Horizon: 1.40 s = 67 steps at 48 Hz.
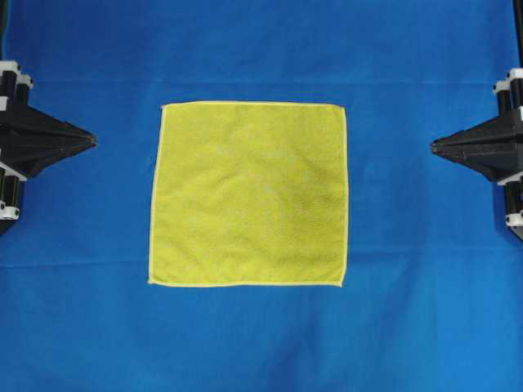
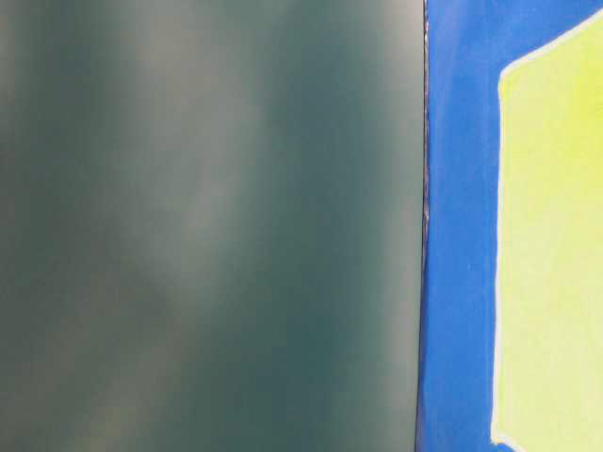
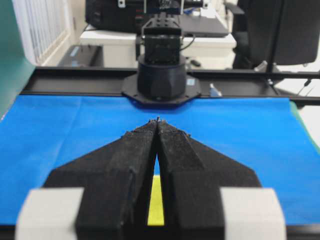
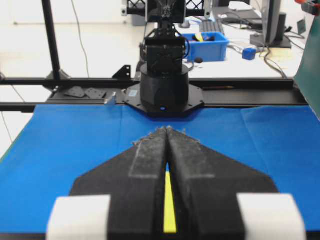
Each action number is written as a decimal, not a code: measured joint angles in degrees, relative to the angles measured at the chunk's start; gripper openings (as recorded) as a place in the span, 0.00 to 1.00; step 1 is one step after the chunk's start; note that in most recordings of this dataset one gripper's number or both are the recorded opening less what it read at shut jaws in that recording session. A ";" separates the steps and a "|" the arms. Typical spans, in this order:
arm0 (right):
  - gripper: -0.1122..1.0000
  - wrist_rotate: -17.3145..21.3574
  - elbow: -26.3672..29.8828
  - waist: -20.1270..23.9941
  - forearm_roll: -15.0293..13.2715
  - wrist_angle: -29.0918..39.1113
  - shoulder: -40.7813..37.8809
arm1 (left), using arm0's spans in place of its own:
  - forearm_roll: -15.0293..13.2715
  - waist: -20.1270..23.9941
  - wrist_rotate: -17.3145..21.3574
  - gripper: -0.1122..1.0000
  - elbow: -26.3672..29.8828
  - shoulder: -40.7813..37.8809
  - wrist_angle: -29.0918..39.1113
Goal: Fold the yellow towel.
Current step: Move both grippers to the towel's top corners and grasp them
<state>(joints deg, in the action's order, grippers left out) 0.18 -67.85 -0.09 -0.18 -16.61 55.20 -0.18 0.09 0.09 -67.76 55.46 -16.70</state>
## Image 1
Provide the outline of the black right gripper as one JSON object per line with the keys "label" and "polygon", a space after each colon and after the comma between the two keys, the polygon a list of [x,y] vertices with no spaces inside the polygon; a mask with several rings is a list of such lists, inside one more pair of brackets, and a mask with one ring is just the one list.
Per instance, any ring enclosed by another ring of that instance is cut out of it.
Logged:
{"label": "black right gripper", "polygon": [[[452,163],[479,172],[503,188],[505,224],[522,240],[522,67],[510,69],[507,77],[495,84],[498,117],[474,127],[432,141],[431,152]],[[466,155],[461,149],[442,149],[459,145],[502,142],[507,148],[507,167],[496,167],[481,156]]]}

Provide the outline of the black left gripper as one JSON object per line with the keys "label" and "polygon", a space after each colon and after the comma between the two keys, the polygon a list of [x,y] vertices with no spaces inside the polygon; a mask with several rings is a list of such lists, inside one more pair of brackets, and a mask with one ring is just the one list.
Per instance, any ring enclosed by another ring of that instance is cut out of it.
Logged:
{"label": "black left gripper", "polygon": [[[96,147],[96,137],[69,122],[28,106],[33,79],[21,73],[16,61],[1,61],[1,234],[19,220],[25,184],[46,167]],[[24,147],[15,152],[15,128],[7,115],[15,105],[15,127],[55,136],[88,140],[86,144],[59,147]]]}

